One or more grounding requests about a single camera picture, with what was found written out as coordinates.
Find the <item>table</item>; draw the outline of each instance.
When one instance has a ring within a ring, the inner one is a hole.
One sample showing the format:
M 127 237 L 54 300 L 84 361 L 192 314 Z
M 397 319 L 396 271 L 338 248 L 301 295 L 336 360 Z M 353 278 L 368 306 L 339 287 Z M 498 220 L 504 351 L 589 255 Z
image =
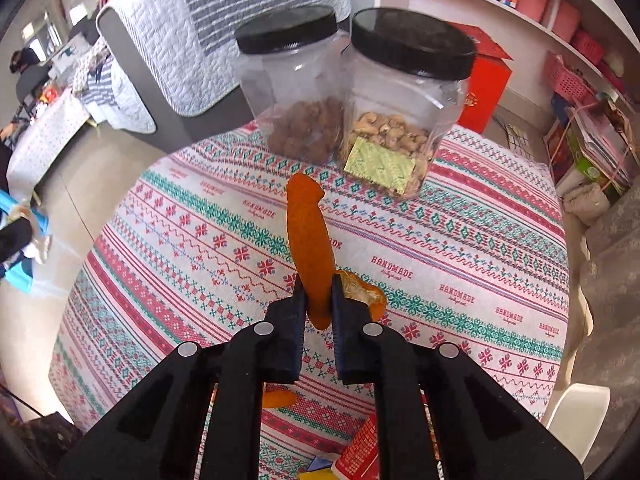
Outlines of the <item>table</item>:
M 84 105 L 66 89 L 18 140 L 9 160 L 9 192 L 20 201 L 30 198 L 62 149 L 89 118 Z
M 568 322 L 568 267 L 548 169 L 469 130 L 444 140 L 420 197 L 393 199 L 272 155 L 254 126 L 162 158 L 127 193 L 70 293 L 50 380 L 88 430 L 181 341 L 227 341 L 291 294 L 287 179 L 304 171 L 339 267 L 380 286 L 382 322 L 412 342 L 451 341 L 536 417 Z M 264 410 L 260 468 L 297 478 L 341 452 L 374 411 L 370 384 L 342 386 L 331 330 L 306 326 L 296 405 Z

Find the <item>plastic jar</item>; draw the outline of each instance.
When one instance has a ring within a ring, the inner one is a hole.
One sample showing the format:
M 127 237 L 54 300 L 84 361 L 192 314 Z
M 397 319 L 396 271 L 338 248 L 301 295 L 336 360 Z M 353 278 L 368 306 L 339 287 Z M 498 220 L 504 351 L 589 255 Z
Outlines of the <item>plastic jar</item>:
M 236 30 L 236 75 L 273 153 L 326 163 L 343 123 L 334 10 L 305 6 L 264 12 Z
M 431 16 L 364 9 L 343 54 L 345 173 L 399 198 L 420 191 L 443 137 L 465 105 L 474 42 Z

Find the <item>screw head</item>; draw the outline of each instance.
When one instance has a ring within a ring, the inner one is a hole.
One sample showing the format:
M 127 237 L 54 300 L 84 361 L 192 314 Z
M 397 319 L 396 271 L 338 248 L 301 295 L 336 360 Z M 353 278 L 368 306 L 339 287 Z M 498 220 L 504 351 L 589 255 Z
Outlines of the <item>screw head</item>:
M 187 341 L 178 346 L 178 354 L 182 357 L 191 357 L 198 351 L 198 345 L 196 343 Z
M 269 335 L 273 332 L 273 325 L 268 321 L 261 321 L 254 326 L 254 332 L 257 333 L 257 335 Z
M 382 334 L 382 325 L 378 323 L 367 323 L 362 327 L 362 331 L 370 336 L 377 336 Z
M 460 353 L 460 350 L 458 349 L 458 347 L 453 343 L 441 344 L 440 347 L 438 348 L 438 351 L 440 352 L 440 355 L 442 355 L 443 357 L 446 357 L 447 359 L 453 359 L 454 357 L 457 357 L 458 354 Z

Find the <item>floor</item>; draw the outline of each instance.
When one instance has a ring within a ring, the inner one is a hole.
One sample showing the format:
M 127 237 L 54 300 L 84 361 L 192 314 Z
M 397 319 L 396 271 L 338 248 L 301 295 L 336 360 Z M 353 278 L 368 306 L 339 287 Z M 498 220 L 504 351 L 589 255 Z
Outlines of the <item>floor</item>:
M 527 132 L 532 158 L 548 163 L 542 132 L 503 108 L 498 108 L 496 115 L 503 123 Z M 497 121 L 492 121 L 484 134 L 509 147 L 507 133 Z M 46 266 L 36 266 L 30 295 L 0 282 L 0 364 L 14 393 L 43 413 L 65 414 L 47 373 L 66 297 L 76 274 L 124 194 L 163 155 L 108 125 L 102 124 L 98 129 L 86 126 L 66 147 L 40 189 L 43 210 L 54 234 L 50 259 Z M 568 386 L 575 351 L 593 325 L 578 287 L 580 266 L 586 259 L 582 244 L 585 227 L 572 215 L 565 215 L 564 225 L 571 276 L 570 326 L 552 404 Z M 22 414 L 33 417 L 26 409 Z

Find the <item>white chair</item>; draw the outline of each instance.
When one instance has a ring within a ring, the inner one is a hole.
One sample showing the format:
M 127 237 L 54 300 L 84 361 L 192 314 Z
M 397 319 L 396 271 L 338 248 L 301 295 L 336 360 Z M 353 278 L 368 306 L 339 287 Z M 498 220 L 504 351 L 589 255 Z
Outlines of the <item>white chair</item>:
M 609 408 L 605 386 L 571 384 L 556 404 L 546 428 L 574 456 L 584 462 Z

